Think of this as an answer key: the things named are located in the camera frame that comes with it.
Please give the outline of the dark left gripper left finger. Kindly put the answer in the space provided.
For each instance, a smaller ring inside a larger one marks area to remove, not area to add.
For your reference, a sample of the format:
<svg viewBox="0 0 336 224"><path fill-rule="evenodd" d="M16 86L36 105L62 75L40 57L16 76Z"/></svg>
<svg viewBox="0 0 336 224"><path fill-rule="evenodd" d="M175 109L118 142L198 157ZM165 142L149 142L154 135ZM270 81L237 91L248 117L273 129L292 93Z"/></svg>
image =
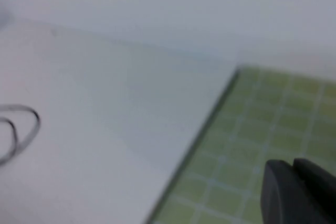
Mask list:
<svg viewBox="0 0 336 224"><path fill-rule="evenodd" d="M329 222L329 217L321 212L293 164L279 159L265 163L260 210L263 223Z"/></svg>

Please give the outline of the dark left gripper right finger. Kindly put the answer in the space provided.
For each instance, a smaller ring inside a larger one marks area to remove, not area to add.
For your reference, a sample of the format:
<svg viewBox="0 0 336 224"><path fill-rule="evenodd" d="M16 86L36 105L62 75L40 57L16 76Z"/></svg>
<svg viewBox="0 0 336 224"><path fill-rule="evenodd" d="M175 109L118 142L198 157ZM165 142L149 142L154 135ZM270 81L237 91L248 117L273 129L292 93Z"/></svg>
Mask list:
<svg viewBox="0 0 336 224"><path fill-rule="evenodd" d="M335 222L335 176L304 158L295 158L293 168L320 206L321 212Z"/></svg>

